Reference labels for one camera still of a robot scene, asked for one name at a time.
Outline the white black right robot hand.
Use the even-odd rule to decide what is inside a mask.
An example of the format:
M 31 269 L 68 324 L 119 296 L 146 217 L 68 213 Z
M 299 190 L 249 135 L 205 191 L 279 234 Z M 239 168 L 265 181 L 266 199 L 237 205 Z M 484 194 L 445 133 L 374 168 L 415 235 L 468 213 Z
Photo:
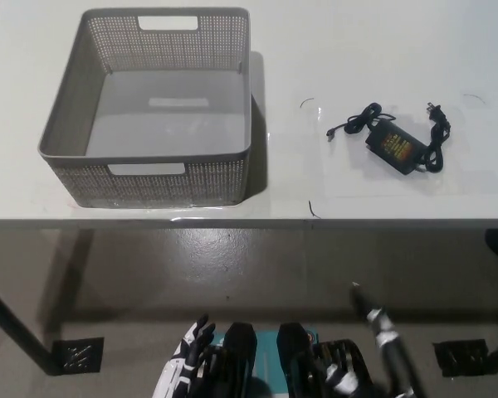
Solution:
M 352 285 L 350 297 L 355 312 L 373 332 L 390 387 L 386 391 L 372 381 L 362 381 L 357 371 L 344 371 L 335 363 L 325 369 L 325 384 L 343 397 L 425 397 L 416 367 L 386 309 L 358 284 Z

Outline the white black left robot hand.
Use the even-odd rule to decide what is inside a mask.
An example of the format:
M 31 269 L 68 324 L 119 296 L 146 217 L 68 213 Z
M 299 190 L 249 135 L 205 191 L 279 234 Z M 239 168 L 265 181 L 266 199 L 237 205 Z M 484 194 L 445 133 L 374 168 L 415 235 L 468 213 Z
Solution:
M 208 321 L 209 316 L 202 315 L 183 335 L 160 373 L 153 398 L 189 396 L 204 352 L 214 338 L 216 325 Z

